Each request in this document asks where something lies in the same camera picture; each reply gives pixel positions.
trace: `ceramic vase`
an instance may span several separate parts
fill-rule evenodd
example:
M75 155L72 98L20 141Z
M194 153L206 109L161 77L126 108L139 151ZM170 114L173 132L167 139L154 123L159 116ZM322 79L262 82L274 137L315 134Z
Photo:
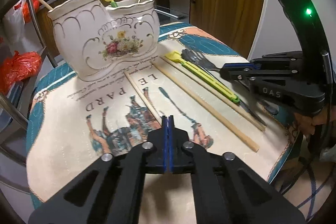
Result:
M159 20L154 0L128 1L105 8L99 0L68 0L48 12L57 48L81 80L97 80L120 62L155 52Z

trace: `pink rose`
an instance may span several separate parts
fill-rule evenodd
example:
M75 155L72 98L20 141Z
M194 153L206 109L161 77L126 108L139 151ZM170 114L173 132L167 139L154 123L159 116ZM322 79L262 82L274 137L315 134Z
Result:
M117 42L111 42L110 44L107 45L106 50L108 54L113 54L117 52Z

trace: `printed tablecloth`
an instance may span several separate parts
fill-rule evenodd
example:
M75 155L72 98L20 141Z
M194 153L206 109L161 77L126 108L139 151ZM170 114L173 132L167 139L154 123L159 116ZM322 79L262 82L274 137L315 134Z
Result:
M273 180L297 135L293 115L280 107L278 114L272 117L240 85L223 80L266 121L266 131L259 131L217 97L157 58L172 50L181 52L185 46L199 49L217 67L224 63L247 62L208 33L177 22L160 27L157 52L146 60L123 62L105 77L92 82L80 80L67 64L63 64L39 82L29 116L26 143L27 176L35 207L103 153L127 153L134 145L145 141L149 131L160 127L125 78L124 69L142 88L157 112L174 115L175 126L186 130L192 141L211 153L221 155L232 151L265 180ZM258 143L259 151L250 150L152 66L150 62L153 60ZM160 196L157 196L157 189L160 189ZM160 198L170 200L168 212L164 214L158 209ZM146 175L139 223L195 223L190 176Z

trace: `orange patch on tablecloth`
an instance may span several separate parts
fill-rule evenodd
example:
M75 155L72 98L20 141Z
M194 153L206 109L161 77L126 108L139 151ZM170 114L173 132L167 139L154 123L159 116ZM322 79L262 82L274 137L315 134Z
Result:
M193 35L198 35L200 37L207 37L207 38L210 38L212 40L215 40L219 43L222 43L224 44L222 41L218 40L217 38L213 37L212 35L208 34L207 32L197 28L197 27L193 27L193 28L186 28L185 33L187 34L193 34Z

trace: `chopstick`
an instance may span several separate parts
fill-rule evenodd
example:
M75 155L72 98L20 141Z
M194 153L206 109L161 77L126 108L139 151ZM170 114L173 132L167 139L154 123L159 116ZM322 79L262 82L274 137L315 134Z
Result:
M53 9L48 3L46 3L44 0L38 0L40 3L42 3L49 11Z
M132 87L135 89L136 93L139 95L139 97L141 98L141 100L144 102L144 104L146 105L146 107L148 108L148 110L153 114L154 118L158 121L158 123L160 125L162 125L162 118L156 112L156 110L151 105L151 103L149 102L149 100L147 100L147 98L145 97L145 95L143 95L143 93L141 92L141 90L138 87L138 85L133 81L133 79L131 78L131 76L129 75L128 72L124 71L124 74L125 74L127 80L131 83Z
M196 102L198 102L202 107L204 107L208 112L210 112L217 120L219 120L223 125L225 125L229 130L231 130L244 144L246 144L251 150L257 152L259 150L259 145L255 143L250 137L246 136L241 132L233 123L227 120L223 115L221 115L216 109L209 105L197 94L189 90L182 82L176 79L173 75L167 72L163 67L152 62L152 64L164 75L166 75L170 80L172 80L176 85L178 85L184 92L186 92L190 97L192 97Z
M194 74L189 72L188 70L183 70L181 66L177 65L173 61L169 60L168 58L161 56L161 59L166 61L168 64L172 65L174 68L179 70L180 72L184 73L186 76L197 82L199 85L204 87L206 90L211 92L214 96L216 96L218 99L222 100L224 103L226 103L228 106L233 108L236 112L238 112L240 115L242 115L246 120L251 122L256 128L264 132L266 130L266 126L258 122L255 118L252 117L251 114L247 113L243 109L241 109L239 106L237 106L234 102L230 101L228 98L226 98L224 95L219 93L217 90L215 90L213 87L207 85L203 81L201 81L198 77L196 77Z

